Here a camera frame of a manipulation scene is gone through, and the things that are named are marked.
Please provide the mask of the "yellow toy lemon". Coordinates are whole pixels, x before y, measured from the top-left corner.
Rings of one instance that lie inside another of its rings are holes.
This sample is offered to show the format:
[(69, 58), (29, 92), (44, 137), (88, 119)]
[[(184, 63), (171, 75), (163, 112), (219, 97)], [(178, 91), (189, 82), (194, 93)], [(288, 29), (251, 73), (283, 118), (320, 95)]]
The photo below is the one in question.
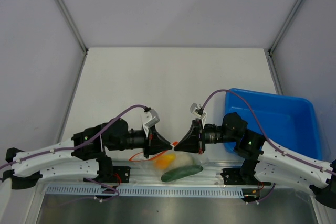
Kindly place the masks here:
[(175, 158), (176, 158), (176, 155), (174, 153), (163, 154), (155, 160), (154, 167), (159, 170), (165, 170), (169, 168), (169, 166), (175, 160)]

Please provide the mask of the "white toy cauliflower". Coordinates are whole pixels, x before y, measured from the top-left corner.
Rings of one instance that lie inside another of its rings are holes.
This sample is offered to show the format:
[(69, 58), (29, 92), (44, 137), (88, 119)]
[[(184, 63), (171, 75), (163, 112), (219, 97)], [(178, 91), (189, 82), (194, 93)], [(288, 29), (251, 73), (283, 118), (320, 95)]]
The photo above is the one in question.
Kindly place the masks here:
[(188, 154), (178, 154), (175, 160), (171, 163), (170, 168), (176, 169), (184, 166), (189, 166), (194, 164), (194, 159)]

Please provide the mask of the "clear orange zip top bag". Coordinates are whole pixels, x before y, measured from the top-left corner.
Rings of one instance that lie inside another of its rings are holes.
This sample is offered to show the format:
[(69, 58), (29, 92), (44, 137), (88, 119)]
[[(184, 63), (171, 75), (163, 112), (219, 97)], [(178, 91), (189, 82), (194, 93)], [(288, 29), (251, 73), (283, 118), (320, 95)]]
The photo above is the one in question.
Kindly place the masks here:
[(135, 182), (171, 184), (201, 173), (209, 164), (206, 155), (177, 152), (174, 149), (161, 151), (148, 158), (143, 152), (131, 156), (131, 176)]

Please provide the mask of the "green toy cucumber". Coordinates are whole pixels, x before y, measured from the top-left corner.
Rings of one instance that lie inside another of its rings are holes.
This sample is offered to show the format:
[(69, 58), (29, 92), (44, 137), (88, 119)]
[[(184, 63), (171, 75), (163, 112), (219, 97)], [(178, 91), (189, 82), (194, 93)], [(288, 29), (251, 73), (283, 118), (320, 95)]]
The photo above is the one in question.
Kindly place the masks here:
[(201, 165), (189, 165), (176, 169), (172, 169), (161, 176), (161, 181), (164, 183), (173, 182), (185, 177), (189, 177), (198, 174), (203, 171), (203, 166)]

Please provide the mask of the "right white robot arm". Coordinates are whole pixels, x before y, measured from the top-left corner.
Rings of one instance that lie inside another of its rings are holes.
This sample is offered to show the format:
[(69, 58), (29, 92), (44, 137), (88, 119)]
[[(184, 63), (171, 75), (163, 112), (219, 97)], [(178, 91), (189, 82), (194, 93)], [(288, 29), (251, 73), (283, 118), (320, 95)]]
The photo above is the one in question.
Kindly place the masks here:
[(238, 174), (243, 184), (266, 182), (291, 187), (335, 208), (335, 164), (296, 153), (247, 125), (236, 112), (225, 115), (220, 126), (195, 119), (174, 149), (203, 154), (207, 144), (234, 143), (234, 152), (244, 159)]

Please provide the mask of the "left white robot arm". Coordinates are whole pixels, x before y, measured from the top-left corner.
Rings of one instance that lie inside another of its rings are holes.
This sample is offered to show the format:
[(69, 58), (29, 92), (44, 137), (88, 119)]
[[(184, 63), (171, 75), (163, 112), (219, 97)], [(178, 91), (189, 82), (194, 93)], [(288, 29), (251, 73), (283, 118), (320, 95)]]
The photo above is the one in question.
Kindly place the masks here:
[(70, 139), (36, 151), (24, 152), (17, 148), (6, 151), (9, 166), (1, 181), (8, 179), (12, 189), (34, 187), (49, 180), (81, 180), (99, 183), (128, 182), (123, 175), (130, 168), (114, 167), (106, 151), (141, 149), (149, 158), (172, 149), (172, 145), (158, 133), (155, 126), (140, 130), (130, 129), (123, 119), (103, 123), (74, 134)]

